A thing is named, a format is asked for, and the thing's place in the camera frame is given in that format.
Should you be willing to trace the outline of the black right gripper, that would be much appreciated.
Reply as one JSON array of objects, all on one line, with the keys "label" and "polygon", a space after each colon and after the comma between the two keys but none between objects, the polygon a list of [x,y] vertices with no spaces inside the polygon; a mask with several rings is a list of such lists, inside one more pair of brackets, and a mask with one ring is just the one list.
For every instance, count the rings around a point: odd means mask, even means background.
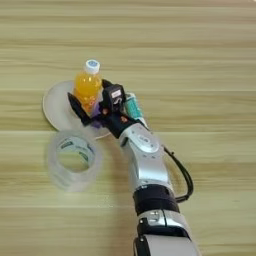
[{"label": "black right gripper", "polygon": [[[113,86],[112,82],[102,79],[103,89],[110,86]],[[92,122],[93,126],[106,128],[115,138],[119,138],[127,128],[137,123],[135,119],[124,113],[123,103],[109,105],[103,101],[96,104],[91,120],[82,108],[80,101],[71,93],[67,93],[67,95],[72,110],[84,126]]]}]

